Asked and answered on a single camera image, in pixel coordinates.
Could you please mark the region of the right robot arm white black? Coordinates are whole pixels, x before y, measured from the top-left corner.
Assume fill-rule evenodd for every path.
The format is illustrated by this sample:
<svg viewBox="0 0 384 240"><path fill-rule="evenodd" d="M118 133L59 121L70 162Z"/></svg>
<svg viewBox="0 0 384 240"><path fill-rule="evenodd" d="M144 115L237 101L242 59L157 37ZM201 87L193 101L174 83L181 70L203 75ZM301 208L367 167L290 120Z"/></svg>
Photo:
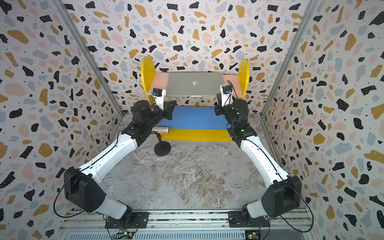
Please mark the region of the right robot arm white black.
<svg viewBox="0 0 384 240"><path fill-rule="evenodd" d="M231 217L230 224L262 227L260 218L268 221L294 210L304 203L301 196L302 182L290 176L263 146L257 132L248 122L246 101L229 98L215 103L215 114L223 115L228 122L228 132L237 146L247 154L261 174L266 191L261 199L243 205L240 217Z"/></svg>

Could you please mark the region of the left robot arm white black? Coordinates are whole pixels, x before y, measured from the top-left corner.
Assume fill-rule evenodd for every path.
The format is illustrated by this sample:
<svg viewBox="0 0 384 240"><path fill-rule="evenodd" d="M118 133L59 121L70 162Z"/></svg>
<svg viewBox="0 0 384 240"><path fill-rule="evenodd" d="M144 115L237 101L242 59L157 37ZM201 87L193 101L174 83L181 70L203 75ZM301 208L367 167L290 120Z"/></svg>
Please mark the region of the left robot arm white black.
<svg viewBox="0 0 384 240"><path fill-rule="evenodd" d="M153 127L161 120L172 120L176 101L165 101L163 107L148 101L136 102L131 108L132 121L110 146L79 168L64 172L64 197L87 213L99 213L127 225L132 219L132 208L107 196L100 187L104 177L130 152L154 134Z"/></svg>

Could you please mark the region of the silver laptop computer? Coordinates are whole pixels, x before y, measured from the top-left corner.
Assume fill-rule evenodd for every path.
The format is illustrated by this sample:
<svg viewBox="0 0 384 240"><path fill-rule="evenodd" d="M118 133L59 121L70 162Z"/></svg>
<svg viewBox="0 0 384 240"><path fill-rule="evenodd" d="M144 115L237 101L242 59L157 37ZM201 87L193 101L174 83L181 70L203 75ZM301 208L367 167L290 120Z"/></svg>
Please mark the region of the silver laptop computer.
<svg viewBox="0 0 384 240"><path fill-rule="evenodd" d="M224 83L220 73L181 72L170 73L167 97L214 97Z"/></svg>

